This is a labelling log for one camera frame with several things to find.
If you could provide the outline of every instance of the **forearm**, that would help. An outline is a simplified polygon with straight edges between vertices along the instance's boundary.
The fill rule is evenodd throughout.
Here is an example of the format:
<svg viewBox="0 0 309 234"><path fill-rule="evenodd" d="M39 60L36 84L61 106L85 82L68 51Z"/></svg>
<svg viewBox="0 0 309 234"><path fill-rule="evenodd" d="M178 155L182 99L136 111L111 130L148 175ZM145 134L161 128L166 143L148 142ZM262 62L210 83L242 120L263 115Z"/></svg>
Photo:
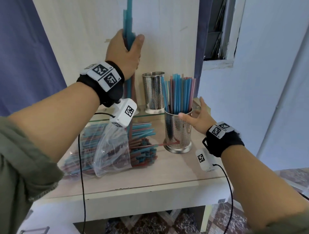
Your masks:
<svg viewBox="0 0 309 234"><path fill-rule="evenodd" d="M99 105L96 92L77 82L8 118L34 145L58 162Z"/></svg>
<svg viewBox="0 0 309 234"><path fill-rule="evenodd" d="M298 192L244 146L230 146L221 159L253 229L309 208Z"/></svg>

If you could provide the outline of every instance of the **purple curtain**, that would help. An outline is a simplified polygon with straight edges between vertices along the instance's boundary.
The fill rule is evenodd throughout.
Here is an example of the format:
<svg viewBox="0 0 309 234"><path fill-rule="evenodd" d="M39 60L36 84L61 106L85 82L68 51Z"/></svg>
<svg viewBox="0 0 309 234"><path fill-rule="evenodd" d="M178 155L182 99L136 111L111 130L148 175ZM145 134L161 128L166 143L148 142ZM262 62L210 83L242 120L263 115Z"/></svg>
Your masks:
<svg viewBox="0 0 309 234"><path fill-rule="evenodd" d="M212 2L213 0L200 0L194 68L194 78L197 79L197 84L195 86L194 97L197 97L200 86Z"/></svg>
<svg viewBox="0 0 309 234"><path fill-rule="evenodd" d="M0 0L0 116L66 87L32 0Z"/></svg>

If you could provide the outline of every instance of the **floor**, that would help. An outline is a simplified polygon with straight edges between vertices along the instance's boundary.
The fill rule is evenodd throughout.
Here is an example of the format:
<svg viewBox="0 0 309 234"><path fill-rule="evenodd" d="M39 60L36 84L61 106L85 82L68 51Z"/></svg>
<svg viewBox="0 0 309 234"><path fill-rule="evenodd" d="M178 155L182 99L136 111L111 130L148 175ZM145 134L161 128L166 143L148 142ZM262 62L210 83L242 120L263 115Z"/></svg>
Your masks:
<svg viewBox="0 0 309 234"><path fill-rule="evenodd" d="M276 171L295 190L309 196L309 168ZM233 216L227 234L241 234L250 229L240 203L234 201ZM213 205L205 234L223 234L231 213L231 199ZM75 224L81 231L82 223ZM162 211L143 215L87 222L85 234L189 234L200 233L190 209Z"/></svg>

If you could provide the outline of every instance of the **metal container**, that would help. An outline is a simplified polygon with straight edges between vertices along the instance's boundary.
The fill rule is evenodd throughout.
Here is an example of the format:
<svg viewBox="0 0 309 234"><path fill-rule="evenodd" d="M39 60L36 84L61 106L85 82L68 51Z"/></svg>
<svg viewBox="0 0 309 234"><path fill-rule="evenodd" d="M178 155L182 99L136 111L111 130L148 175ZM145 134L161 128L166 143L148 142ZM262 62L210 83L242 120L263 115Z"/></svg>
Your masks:
<svg viewBox="0 0 309 234"><path fill-rule="evenodd" d="M145 112L152 115L163 113L164 100L161 77L164 78L164 72L148 72L142 76L146 99Z"/></svg>
<svg viewBox="0 0 309 234"><path fill-rule="evenodd" d="M165 145L164 148L171 153L187 153L192 148L191 125L178 118L178 115L172 115L164 112L165 117L165 141L178 144Z"/></svg>

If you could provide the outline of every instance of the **sleeve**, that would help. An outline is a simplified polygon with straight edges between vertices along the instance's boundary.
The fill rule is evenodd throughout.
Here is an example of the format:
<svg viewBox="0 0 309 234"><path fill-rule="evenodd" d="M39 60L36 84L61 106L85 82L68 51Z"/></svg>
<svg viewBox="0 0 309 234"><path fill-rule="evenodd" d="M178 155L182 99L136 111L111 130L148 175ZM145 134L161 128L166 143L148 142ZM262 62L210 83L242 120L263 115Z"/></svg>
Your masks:
<svg viewBox="0 0 309 234"><path fill-rule="evenodd" d="M62 176L56 163L0 117L1 233L16 233L32 203L55 189Z"/></svg>
<svg viewBox="0 0 309 234"><path fill-rule="evenodd" d="M279 220L254 234L309 234L309 210Z"/></svg>

